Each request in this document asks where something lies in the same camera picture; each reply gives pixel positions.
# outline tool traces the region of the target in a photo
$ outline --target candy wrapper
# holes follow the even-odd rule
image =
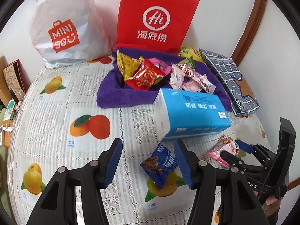
[[[192,57],[186,58],[179,63],[176,64],[180,69],[183,68],[184,65],[188,66],[191,69],[196,69],[196,64],[194,62],[194,59]]]
[[[185,74],[179,67],[175,64],[172,64],[170,86],[175,90],[181,90],[182,84],[185,79]]]
[[[185,58],[193,57],[194,60],[204,63],[201,53],[190,46],[180,47],[180,51],[178,55]]]
[[[215,159],[216,161],[222,163],[225,167],[229,167],[230,165],[221,158],[221,151],[227,151],[236,156],[238,154],[238,150],[239,145],[231,137],[222,135],[214,149],[206,152],[204,155]]]
[[[142,66],[133,77],[128,78],[125,83],[135,90],[150,90],[154,83],[162,79],[165,74],[155,67],[149,60],[144,59]]]
[[[143,62],[144,58],[140,56],[139,58],[133,58],[134,61],[139,62],[140,64]]]
[[[187,83],[183,83],[182,88],[189,92],[200,92],[202,90],[201,85],[192,79]]]
[[[149,175],[158,188],[163,188],[170,172],[177,166],[176,157],[161,143],[150,158],[143,161],[142,168]]]
[[[126,56],[117,50],[117,65],[124,77],[124,81],[126,81],[129,77],[134,75],[141,63],[131,59],[129,56]]]
[[[196,81],[208,94],[213,94],[216,89],[216,86],[212,84],[208,79],[206,74],[201,75],[195,70],[191,69],[188,65],[183,65],[182,71],[185,76]]]
[[[162,72],[164,72],[165,75],[168,75],[171,72],[172,67],[165,64],[162,60],[159,60],[157,58],[149,58],[148,59],[152,64],[159,68]]]

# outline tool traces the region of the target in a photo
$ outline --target human hand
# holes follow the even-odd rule
[[[270,195],[266,199],[264,205],[262,206],[265,211],[266,217],[271,216],[272,214],[274,214],[275,212],[277,212],[279,210],[281,200],[282,199],[280,199],[280,200],[276,199],[274,195]]]

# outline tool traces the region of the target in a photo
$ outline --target white plastic bag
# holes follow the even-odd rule
[[[59,68],[108,55],[110,37],[94,0],[34,0],[30,23],[33,46],[47,68]]]

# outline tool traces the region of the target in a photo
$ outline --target yellow snack bag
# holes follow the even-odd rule
[[[178,55],[185,58],[193,57],[194,60],[204,63],[201,53],[190,46],[180,47]]]
[[[121,74],[126,81],[129,77],[132,77],[141,65],[139,60],[133,60],[129,56],[119,52],[117,50],[117,65]]]
[[[138,59],[137,58],[133,58],[133,60],[136,61],[136,62],[142,63],[143,60],[144,60],[144,58],[142,56],[140,56]]]

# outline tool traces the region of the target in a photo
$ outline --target blue tissue package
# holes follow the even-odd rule
[[[163,144],[159,143],[151,157],[140,165],[156,186],[161,189],[170,172],[178,166],[178,163],[176,157]]]
[[[160,140],[218,134],[231,125],[217,95],[162,88],[153,104]]]

